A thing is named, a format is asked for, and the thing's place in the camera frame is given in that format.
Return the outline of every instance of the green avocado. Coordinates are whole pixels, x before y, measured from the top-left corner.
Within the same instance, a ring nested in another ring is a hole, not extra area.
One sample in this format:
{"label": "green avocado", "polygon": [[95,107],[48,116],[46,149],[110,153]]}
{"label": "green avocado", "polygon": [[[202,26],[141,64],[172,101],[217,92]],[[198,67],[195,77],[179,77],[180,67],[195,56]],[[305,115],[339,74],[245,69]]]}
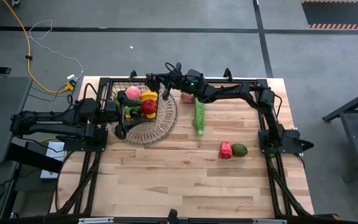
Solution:
{"label": "green avocado", "polygon": [[243,144],[233,144],[231,149],[233,150],[233,156],[246,156],[248,154],[248,149]]}

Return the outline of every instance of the gray floor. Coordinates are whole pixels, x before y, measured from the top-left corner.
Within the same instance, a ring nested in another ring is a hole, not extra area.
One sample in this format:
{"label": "gray floor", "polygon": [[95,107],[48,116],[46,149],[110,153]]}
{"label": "gray floor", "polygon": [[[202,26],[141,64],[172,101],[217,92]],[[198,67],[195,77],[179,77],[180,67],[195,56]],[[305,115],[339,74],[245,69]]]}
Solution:
{"label": "gray floor", "polygon": [[[266,29],[309,29],[299,0],[260,0]],[[251,0],[22,0],[16,9],[27,26],[52,19],[55,26],[256,28]],[[0,2],[0,25],[16,21]],[[315,213],[337,213],[358,221],[358,182],[341,177],[354,160],[339,121],[321,117],[358,95],[358,35],[267,35],[273,75],[284,78],[296,126],[315,143],[306,152],[306,174]],[[208,76],[221,76],[226,67],[235,77],[266,77],[257,34],[195,33],[50,33],[42,44],[76,57],[85,75],[128,75],[164,71],[164,62],[179,61]],[[12,76],[27,76],[23,33],[0,31],[0,66]],[[80,69],[73,61],[33,44],[32,71],[41,83],[57,89]],[[32,90],[34,95],[47,98]],[[29,98],[27,110],[63,110],[65,98],[46,103]],[[36,139],[45,135],[36,135]],[[47,212],[32,192],[21,195],[22,215]]]}

